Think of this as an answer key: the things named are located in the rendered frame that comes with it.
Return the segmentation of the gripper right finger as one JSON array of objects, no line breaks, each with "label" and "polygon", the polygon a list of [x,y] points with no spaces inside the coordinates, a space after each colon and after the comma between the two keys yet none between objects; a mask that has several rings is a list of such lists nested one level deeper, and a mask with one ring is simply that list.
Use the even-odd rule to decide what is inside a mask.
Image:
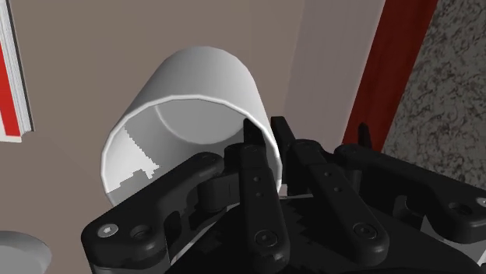
[{"label": "gripper right finger", "polygon": [[486,266],[485,190],[374,151],[366,125],[332,153],[285,118],[271,128],[288,195],[312,196],[336,253],[360,266]]}]

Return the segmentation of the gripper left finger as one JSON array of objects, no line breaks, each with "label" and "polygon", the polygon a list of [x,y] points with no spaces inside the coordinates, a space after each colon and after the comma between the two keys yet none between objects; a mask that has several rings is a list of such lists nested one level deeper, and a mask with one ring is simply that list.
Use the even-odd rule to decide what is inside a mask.
[{"label": "gripper left finger", "polygon": [[190,241],[220,224],[232,206],[229,243],[202,247],[249,274],[276,274],[290,240],[262,131],[243,122],[244,140],[224,154],[201,152],[85,226],[81,243],[92,274],[176,274]]}]

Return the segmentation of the white cup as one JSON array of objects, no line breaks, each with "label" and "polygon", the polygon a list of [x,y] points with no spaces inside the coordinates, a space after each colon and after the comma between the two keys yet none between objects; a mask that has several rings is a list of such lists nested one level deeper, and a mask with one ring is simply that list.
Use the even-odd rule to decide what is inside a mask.
[{"label": "white cup", "polygon": [[282,163],[257,85],[234,55],[215,47],[182,49],[166,58],[109,133],[100,177],[113,206],[189,157],[243,139],[243,122],[260,129],[275,185]]}]

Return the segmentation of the brown table with red edge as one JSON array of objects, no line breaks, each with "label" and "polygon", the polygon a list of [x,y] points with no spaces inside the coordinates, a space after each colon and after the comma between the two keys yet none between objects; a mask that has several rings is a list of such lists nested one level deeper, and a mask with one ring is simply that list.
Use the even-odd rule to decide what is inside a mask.
[{"label": "brown table with red edge", "polygon": [[90,274],[80,234],[109,202],[107,134],[171,53],[210,45],[250,70],[268,115],[326,149],[356,138],[409,161],[391,119],[438,0],[9,0],[33,115],[0,142],[0,230],[43,240],[46,274]]}]

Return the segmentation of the white round object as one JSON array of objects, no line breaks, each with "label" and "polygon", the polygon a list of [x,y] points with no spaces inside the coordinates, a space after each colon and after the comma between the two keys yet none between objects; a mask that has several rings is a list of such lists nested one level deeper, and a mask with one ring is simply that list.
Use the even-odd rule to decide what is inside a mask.
[{"label": "white round object", "polygon": [[51,260],[50,248],[38,238],[0,230],[0,274],[45,274]]}]

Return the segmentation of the red and white book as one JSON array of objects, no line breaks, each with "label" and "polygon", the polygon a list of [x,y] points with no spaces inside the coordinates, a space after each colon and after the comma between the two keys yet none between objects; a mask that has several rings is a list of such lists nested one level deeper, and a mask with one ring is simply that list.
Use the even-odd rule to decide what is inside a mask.
[{"label": "red and white book", "polygon": [[21,143],[34,125],[9,0],[0,0],[0,142]]}]

